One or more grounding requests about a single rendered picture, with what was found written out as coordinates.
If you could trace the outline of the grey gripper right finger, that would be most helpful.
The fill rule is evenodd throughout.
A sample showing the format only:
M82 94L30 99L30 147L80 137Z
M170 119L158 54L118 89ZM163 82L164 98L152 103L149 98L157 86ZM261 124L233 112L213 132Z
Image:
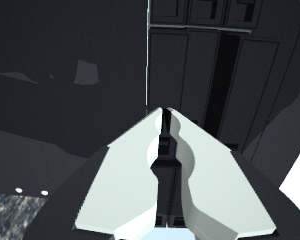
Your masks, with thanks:
M285 193L238 151L164 110L182 164L184 221L195 240L300 240L300 209Z

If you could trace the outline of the black server rack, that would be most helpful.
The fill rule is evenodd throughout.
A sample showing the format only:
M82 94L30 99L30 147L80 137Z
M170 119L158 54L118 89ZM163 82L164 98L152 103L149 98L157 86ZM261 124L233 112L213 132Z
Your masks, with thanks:
M300 0L0 0L0 194L48 199L158 107L280 188L300 155Z

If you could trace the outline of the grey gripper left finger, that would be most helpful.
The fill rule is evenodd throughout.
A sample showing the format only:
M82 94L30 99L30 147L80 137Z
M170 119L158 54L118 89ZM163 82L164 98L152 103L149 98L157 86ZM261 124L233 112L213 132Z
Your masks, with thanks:
M155 226L164 108L99 148L48 198L22 240L140 240Z

